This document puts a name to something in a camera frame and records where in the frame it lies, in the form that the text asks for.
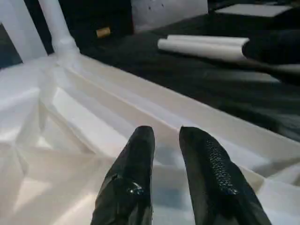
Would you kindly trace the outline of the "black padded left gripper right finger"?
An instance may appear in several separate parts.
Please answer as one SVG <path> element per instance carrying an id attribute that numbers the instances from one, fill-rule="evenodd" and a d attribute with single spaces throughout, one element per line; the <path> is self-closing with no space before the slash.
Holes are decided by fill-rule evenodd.
<path id="1" fill-rule="evenodd" d="M 241 170 L 213 136 L 181 127 L 179 144 L 197 225 L 271 224 Z"/>

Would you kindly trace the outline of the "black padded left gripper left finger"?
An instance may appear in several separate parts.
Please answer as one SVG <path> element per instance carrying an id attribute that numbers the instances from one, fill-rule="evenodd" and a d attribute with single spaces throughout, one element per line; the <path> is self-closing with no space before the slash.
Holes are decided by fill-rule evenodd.
<path id="1" fill-rule="evenodd" d="M 139 126 L 107 172 L 92 214 L 93 225 L 150 225 L 155 151 L 152 127 Z"/>

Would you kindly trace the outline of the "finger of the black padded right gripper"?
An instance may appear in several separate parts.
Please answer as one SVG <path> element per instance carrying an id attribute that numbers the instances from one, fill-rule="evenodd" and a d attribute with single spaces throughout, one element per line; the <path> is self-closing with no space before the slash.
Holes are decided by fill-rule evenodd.
<path id="1" fill-rule="evenodd" d="M 300 31 L 274 30 L 251 37 L 242 46 L 243 55 L 270 65 L 300 63 Z"/>

